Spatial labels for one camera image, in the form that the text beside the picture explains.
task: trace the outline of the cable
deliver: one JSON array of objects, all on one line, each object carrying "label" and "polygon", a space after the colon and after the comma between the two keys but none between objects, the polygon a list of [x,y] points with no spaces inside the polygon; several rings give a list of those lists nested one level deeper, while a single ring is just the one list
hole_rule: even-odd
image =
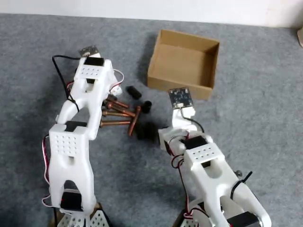
[{"label": "cable", "polygon": [[77,107],[78,112],[79,112],[80,110],[79,110],[78,104],[76,103],[76,101],[73,99],[73,97],[72,97],[71,94],[69,93],[69,91],[68,91],[68,89],[67,89],[67,85],[66,85],[66,83],[65,83],[65,81],[64,81],[64,78],[63,78],[63,76],[62,76],[62,73],[61,73],[60,70],[59,70],[59,67],[58,67],[58,65],[57,65],[57,63],[56,63],[55,58],[66,58],[66,59],[70,59],[70,60],[80,60],[80,58],[73,58],[73,57],[69,57],[69,56],[65,56],[65,55],[54,55],[54,56],[52,57],[53,64],[54,64],[54,66],[55,66],[55,68],[56,68],[56,70],[57,70],[57,73],[58,73],[58,75],[59,75],[59,77],[60,77],[60,80],[61,80],[61,82],[62,82],[64,91],[65,91],[65,95],[66,95],[66,99],[69,100],[69,101],[71,101],[72,103],[74,103],[74,104],[76,105],[76,107]]},{"label": "cable", "polygon": [[[44,137],[43,137],[43,140],[42,140],[42,153],[43,153],[43,160],[44,160],[44,165],[45,165],[45,168],[44,168],[44,179],[45,181],[48,183],[49,185],[49,177],[48,177],[48,167],[49,167],[49,163],[48,163],[48,159],[47,159],[47,153],[46,153],[46,145],[45,145],[45,141],[46,141],[46,138],[49,137],[49,134],[46,134]],[[45,205],[46,207],[52,207],[51,205],[47,205],[44,200],[48,199],[49,197],[51,197],[51,195],[47,195],[45,197],[43,197],[41,199],[43,205]]]},{"label": "cable", "polygon": [[41,199],[41,201],[42,201],[43,205],[45,205],[46,207],[52,208],[53,206],[47,205],[47,204],[44,202],[44,200],[48,199],[49,197],[51,197],[50,194],[47,195],[47,196],[45,196],[45,197],[43,197],[43,198]]},{"label": "cable", "polygon": [[251,175],[252,175],[252,171],[250,171],[243,180],[237,181],[237,183],[232,187],[231,199],[233,199],[233,193],[235,192],[236,188],[240,185],[240,183],[245,183]]},{"label": "cable", "polygon": [[49,184],[49,178],[48,178],[48,166],[49,166],[49,163],[48,163],[48,159],[47,159],[46,145],[45,145],[45,140],[48,137],[49,137],[48,134],[46,134],[43,137],[43,140],[42,140],[42,153],[43,153],[43,160],[44,160],[44,165],[45,165],[45,168],[44,168],[44,179]]},{"label": "cable", "polygon": [[109,92],[111,92],[111,90],[112,90],[114,87],[116,87],[116,86],[122,84],[122,82],[124,81],[124,74],[123,74],[123,72],[121,72],[120,70],[116,70],[116,69],[114,69],[114,71],[120,73],[121,76],[122,76],[122,79],[121,79],[119,82],[115,83],[115,84],[110,88]]},{"label": "cable", "polygon": [[189,120],[189,121],[191,121],[191,122],[197,124],[197,125],[201,128],[201,131],[204,133],[204,128],[202,127],[202,125],[201,125],[199,122],[195,121],[194,119],[185,117],[185,116],[183,115],[183,110],[182,110],[182,108],[180,108],[180,110],[181,110],[181,115],[182,115],[182,117],[183,117],[184,119]]},{"label": "cable", "polygon": [[[179,175],[180,175],[180,179],[181,179],[181,182],[182,182],[182,186],[183,186],[183,189],[184,189],[184,192],[185,192],[185,208],[186,208],[186,212],[183,214],[183,218],[184,219],[193,219],[193,211],[194,210],[198,210],[200,212],[202,212],[203,214],[205,214],[207,217],[209,217],[206,212],[202,209],[199,209],[199,208],[192,208],[191,210],[189,210],[189,196],[188,196],[188,193],[187,193],[187,190],[186,190],[186,187],[185,187],[185,184],[184,184],[184,180],[183,180],[183,176],[182,176],[182,173],[181,173],[181,165],[184,163],[184,154],[180,154],[180,155],[174,155],[174,153],[172,152],[171,148],[169,147],[172,155],[174,156],[171,160],[171,166],[175,169],[178,169],[178,172],[179,172]],[[178,161],[177,163],[177,166],[174,165],[174,161],[178,158],[178,157],[182,157],[181,160]]]}]

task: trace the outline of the cardboard box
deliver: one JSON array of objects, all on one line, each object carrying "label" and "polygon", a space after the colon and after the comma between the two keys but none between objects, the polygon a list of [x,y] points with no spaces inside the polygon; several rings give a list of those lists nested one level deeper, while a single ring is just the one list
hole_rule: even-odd
[{"label": "cardboard box", "polygon": [[193,98],[208,99],[214,88],[219,41],[161,30],[147,73],[147,86],[167,91],[188,87]]}]

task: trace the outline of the white robotic arm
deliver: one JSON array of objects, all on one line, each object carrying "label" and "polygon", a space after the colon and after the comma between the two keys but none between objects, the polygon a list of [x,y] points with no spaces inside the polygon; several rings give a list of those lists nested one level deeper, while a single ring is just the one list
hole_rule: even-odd
[{"label": "white robotic arm", "polygon": [[187,88],[169,91],[172,127],[159,130],[160,146],[182,162],[193,178],[199,198],[189,203],[184,217],[200,227],[271,227],[258,199],[225,161],[213,139],[187,120],[195,114]]},{"label": "white robotic arm", "polygon": [[[101,58],[99,53],[82,57],[74,76],[71,98],[64,102],[57,123],[49,131],[48,175],[52,206],[74,217],[88,217],[96,205],[89,140],[97,136],[102,102],[110,91],[116,95],[122,92],[111,61]],[[89,121],[72,121],[82,108],[88,109]],[[67,181],[74,182],[77,190],[65,189]]]}]

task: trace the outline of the black wire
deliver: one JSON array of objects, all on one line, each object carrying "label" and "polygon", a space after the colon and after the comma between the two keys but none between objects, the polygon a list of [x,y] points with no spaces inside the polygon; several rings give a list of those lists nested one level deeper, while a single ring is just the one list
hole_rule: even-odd
[{"label": "black wire", "polygon": [[65,91],[65,96],[66,96],[67,100],[71,101],[72,103],[74,103],[74,104],[76,105],[77,110],[78,110],[78,112],[79,112],[80,110],[79,110],[78,104],[76,103],[76,101],[73,99],[73,97],[72,97],[71,94],[69,93],[69,91],[68,91],[68,89],[67,89],[67,87],[66,87],[66,83],[65,83],[65,81],[64,81],[63,75],[62,75],[62,73],[61,73],[60,70],[59,70],[59,67],[58,67],[58,65],[57,65],[57,63],[56,63],[55,58],[66,58],[66,59],[70,59],[70,60],[80,60],[80,58],[73,58],[73,57],[69,57],[69,56],[65,56],[65,55],[54,55],[54,56],[52,57],[53,64],[54,64],[54,66],[55,66],[55,68],[56,68],[56,70],[57,70],[57,73],[58,73],[58,75],[59,75],[59,77],[60,77],[60,80],[61,80],[61,82],[62,82],[64,91]]},{"label": "black wire", "polygon": [[56,208],[53,207],[53,216],[54,216],[54,219],[55,219],[55,227],[58,226],[58,219],[57,219],[57,212],[56,212]]},{"label": "black wire", "polygon": [[197,125],[201,128],[201,131],[204,133],[204,128],[202,127],[202,125],[201,125],[199,122],[195,121],[194,119],[187,118],[187,117],[185,117],[185,116],[183,115],[183,110],[182,110],[182,108],[181,108],[181,114],[182,114],[182,117],[183,117],[184,119],[189,120],[189,121],[191,121],[191,122],[197,124]]},{"label": "black wire", "polygon": [[232,187],[231,199],[233,199],[233,193],[235,192],[236,188],[240,185],[240,183],[245,183],[251,175],[252,175],[252,171],[250,171],[243,180],[237,181],[237,183]]}]

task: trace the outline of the copper screw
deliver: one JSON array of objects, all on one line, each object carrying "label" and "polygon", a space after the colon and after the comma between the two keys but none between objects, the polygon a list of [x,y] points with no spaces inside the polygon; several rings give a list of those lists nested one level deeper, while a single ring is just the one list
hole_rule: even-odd
[{"label": "copper screw", "polygon": [[124,113],[118,113],[118,112],[112,112],[112,111],[106,111],[102,110],[103,116],[120,116],[120,117],[131,117],[130,115],[124,114]]},{"label": "copper screw", "polygon": [[134,125],[136,124],[137,120],[138,120],[138,117],[139,117],[139,114],[141,112],[141,107],[140,106],[137,106],[136,107],[136,114],[135,114],[135,117],[133,118],[131,124],[129,125],[129,128],[128,128],[128,135],[131,136],[132,133],[133,133],[133,130],[134,130]]},{"label": "copper screw", "polygon": [[125,104],[125,103],[120,102],[120,101],[118,101],[118,100],[114,100],[113,98],[110,98],[110,97],[107,98],[107,101],[112,102],[112,103],[114,103],[114,104],[116,104],[116,105],[119,105],[119,106],[121,106],[121,107],[124,107],[124,108],[126,108],[126,109],[129,108],[129,105],[128,105],[128,104]]},{"label": "copper screw", "polygon": [[127,114],[127,115],[129,115],[129,116],[131,116],[131,117],[135,117],[135,116],[136,116],[135,113],[130,112],[130,111],[128,111],[128,110],[126,110],[126,109],[124,109],[124,108],[118,106],[118,105],[115,105],[115,104],[113,104],[112,102],[107,103],[107,108],[108,108],[108,109],[117,110],[117,111],[119,111],[119,112],[121,112],[121,113],[125,113],[125,114]]},{"label": "copper screw", "polygon": [[100,128],[107,125],[121,125],[121,124],[130,124],[130,121],[101,121]]}]

